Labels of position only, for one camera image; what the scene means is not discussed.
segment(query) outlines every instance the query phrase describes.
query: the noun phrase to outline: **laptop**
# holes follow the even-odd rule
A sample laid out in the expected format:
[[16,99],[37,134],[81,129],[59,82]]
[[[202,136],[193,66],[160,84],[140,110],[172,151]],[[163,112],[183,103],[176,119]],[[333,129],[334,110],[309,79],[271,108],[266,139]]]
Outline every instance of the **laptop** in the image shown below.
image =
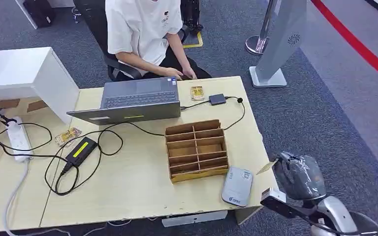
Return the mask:
[[179,117],[176,78],[105,83],[99,109],[67,114],[97,125]]

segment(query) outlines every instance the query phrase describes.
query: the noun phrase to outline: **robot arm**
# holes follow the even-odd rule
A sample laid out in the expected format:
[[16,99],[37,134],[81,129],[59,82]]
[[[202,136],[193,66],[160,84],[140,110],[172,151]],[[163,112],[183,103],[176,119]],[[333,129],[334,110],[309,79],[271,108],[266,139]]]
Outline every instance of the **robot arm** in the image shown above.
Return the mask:
[[262,205],[287,218],[303,218],[312,225],[312,236],[378,235],[378,225],[364,215],[366,220],[360,222],[362,229],[372,232],[358,232],[361,227],[356,225],[346,206],[336,197],[327,196],[322,173],[313,157],[284,151],[273,158],[277,159],[275,174],[287,196],[303,201],[303,205],[286,203],[286,194],[273,188],[262,193]]

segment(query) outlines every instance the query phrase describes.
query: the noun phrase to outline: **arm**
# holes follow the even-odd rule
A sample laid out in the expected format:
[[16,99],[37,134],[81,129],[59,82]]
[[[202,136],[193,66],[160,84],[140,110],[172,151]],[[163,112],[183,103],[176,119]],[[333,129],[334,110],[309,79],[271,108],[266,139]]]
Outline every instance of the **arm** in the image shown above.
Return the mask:
[[176,77],[177,80],[182,80],[180,76],[183,74],[176,70],[175,68],[166,68],[161,67],[158,65],[151,64],[146,62],[145,60],[141,59],[141,57],[137,56],[134,53],[128,52],[119,52],[116,53],[115,56],[118,60],[127,63],[128,65],[132,65],[142,70],[153,72],[157,75],[165,76],[165,77]]
[[182,66],[183,74],[192,79],[197,79],[196,74],[189,64],[188,58],[186,57],[182,42],[180,41],[178,34],[168,33],[166,34],[166,39],[169,42],[170,48],[175,54],[177,60],[179,61],[179,64]]
[[158,75],[162,75],[162,70],[164,67],[160,67],[154,64],[151,64],[149,62],[146,62],[145,60],[141,59],[139,56],[137,56],[134,53],[128,53],[128,52],[119,52],[115,54],[118,60],[127,63],[128,65],[132,65],[134,67],[137,67],[142,70],[150,71]]

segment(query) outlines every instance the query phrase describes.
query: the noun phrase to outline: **white t-shirt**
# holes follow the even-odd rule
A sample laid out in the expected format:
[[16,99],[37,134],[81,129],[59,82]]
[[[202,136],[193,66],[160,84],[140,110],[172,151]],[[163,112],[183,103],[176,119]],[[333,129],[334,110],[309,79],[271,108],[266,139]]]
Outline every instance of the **white t-shirt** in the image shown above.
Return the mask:
[[180,0],[106,0],[105,12],[108,52],[132,52],[154,65],[166,56],[165,35],[176,34],[183,26]]

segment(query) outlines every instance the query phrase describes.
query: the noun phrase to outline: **hand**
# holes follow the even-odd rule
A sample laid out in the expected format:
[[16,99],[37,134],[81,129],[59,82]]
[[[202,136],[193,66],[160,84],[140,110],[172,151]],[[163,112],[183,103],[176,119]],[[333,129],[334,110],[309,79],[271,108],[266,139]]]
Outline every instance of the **hand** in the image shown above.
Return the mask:
[[193,79],[193,80],[197,80],[198,78],[196,77],[196,74],[195,72],[192,70],[191,67],[189,68],[183,68],[183,74],[188,76],[189,78]]
[[162,67],[160,75],[165,77],[176,77],[176,80],[182,80],[181,76],[183,76],[183,74],[180,71],[171,67]]

